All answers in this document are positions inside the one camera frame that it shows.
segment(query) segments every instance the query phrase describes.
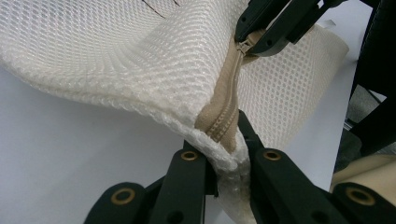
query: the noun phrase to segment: white background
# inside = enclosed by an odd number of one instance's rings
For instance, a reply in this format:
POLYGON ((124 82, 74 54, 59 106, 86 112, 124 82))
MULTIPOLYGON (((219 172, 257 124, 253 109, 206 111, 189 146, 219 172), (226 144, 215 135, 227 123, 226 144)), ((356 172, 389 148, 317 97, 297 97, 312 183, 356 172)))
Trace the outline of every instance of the white background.
MULTIPOLYGON (((317 110, 287 153, 327 189, 347 111, 361 40, 371 9, 357 0, 322 21, 350 52, 317 110)), ((82 223, 120 182, 147 186, 165 175, 183 139, 136 113, 84 105, 37 91, 0 67, 0 223, 82 223)), ((207 197, 206 223, 230 223, 207 197)))

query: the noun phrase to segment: beige fabric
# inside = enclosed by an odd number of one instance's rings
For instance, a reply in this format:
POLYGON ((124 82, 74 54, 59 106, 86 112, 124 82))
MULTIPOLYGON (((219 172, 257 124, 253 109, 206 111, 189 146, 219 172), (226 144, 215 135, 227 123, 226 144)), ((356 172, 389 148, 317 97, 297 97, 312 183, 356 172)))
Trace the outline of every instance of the beige fabric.
POLYGON ((396 205, 396 155, 373 155, 353 161, 333 175, 331 191, 335 185, 346 182, 373 189, 396 205))

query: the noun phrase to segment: mesh bag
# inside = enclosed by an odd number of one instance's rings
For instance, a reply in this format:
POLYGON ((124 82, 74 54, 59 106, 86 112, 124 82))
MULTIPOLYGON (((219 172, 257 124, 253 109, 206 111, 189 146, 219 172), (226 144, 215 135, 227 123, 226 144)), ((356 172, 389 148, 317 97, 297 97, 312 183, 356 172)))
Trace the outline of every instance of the mesh bag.
MULTIPOLYGON (((202 111, 222 92, 224 71, 233 64, 230 39, 247 5, 247 0, 0 0, 0 64, 41 91, 137 111, 166 125, 208 157, 227 214, 238 223, 255 223, 242 134, 237 127, 226 132, 230 149, 197 128, 202 111)), ((266 146, 282 149, 288 143, 346 52, 342 40, 315 27, 297 45, 242 66, 240 107, 266 146)))

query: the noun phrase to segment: zipper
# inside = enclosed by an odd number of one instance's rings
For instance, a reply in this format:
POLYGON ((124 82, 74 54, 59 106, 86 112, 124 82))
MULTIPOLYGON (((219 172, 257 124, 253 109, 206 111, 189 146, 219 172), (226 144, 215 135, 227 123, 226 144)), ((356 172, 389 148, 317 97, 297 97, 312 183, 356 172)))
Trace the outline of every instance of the zipper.
POLYGON ((229 130, 235 117, 239 114, 236 95, 237 82, 242 66, 242 61, 244 61, 244 57, 251 47, 252 45, 249 40, 236 44, 237 54, 235 59, 233 60, 233 69, 230 74, 228 90, 226 94, 226 104, 219 116, 217 117, 215 123, 210 127, 208 131, 206 131, 206 134, 210 136, 215 142, 219 142, 221 140, 223 135, 229 130))
POLYGON ((244 57, 253 43, 251 38, 241 43, 235 43, 233 39, 230 41, 213 97, 195 122, 196 129, 221 143, 230 154, 236 148, 235 135, 239 117, 237 81, 244 57))

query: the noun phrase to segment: brass screw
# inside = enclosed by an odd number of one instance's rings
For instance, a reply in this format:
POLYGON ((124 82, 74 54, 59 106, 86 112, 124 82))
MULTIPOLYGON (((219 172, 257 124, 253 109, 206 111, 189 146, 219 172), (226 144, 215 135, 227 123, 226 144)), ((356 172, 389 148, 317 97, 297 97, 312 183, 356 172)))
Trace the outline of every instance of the brass screw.
POLYGON ((264 158, 270 161, 279 161, 281 156, 275 151, 266 151, 263 154, 264 158))
POLYGON ((113 195, 111 196, 111 202, 113 202, 116 205, 124 205, 127 203, 130 203, 135 196, 135 192, 133 189, 129 189, 129 188, 124 188, 124 189, 119 189, 116 192, 113 193, 113 195), (119 199, 119 195, 122 193, 127 193, 128 197, 125 199, 119 199))
POLYGON ((355 203, 371 206, 375 204, 375 198, 363 189, 346 188, 346 196, 355 203))
POLYGON ((195 161, 198 158, 198 154, 193 151, 186 151, 181 154, 181 159, 185 161, 195 161))

